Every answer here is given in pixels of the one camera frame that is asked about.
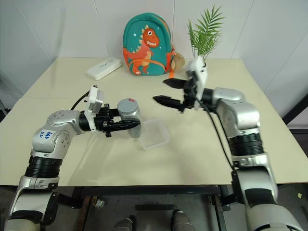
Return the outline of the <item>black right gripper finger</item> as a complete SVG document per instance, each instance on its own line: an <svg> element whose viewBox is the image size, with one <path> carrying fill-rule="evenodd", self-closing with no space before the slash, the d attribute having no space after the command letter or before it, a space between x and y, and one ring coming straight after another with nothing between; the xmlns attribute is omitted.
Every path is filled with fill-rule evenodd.
<svg viewBox="0 0 308 231"><path fill-rule="evenodd" d="M186 89L187 88L187 81L184 79L168 78L168 79L165 79L163 83L175 89Z"/></svg>
<svg viewBox="0 0 308 231"><path fill-rule="evenodd" d="M181 106L180 100L172 99L171 97L168 97L168 96L159 95L159 96L154 96L153 99L157 103L163 106L166 106L166 107L179 109Z"/></svg>

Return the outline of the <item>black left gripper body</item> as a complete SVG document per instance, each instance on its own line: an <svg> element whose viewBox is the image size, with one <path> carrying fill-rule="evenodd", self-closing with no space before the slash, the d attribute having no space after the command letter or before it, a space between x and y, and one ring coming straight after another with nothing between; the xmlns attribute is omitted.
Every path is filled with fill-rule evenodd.
<svg viewBox="0 0 308 231"><path fill-rule="evenodd" d="M114 117L110 115L110 105L104 104L95 116L95 126L98 131L105 133L107 138L112 136Z"/></svg>

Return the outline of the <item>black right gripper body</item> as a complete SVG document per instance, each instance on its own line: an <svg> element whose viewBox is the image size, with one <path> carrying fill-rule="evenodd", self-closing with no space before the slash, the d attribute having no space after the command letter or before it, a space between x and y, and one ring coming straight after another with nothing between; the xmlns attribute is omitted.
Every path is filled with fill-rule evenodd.
<svg viewBox="0 0 308 231"><path fill-rule="evenodd" d="M183 89L183 102L180 106L180 112L194 108L197 95L198 77L195 72L188 72L190 74L188 80L180 80L180 88Z"/></svg>

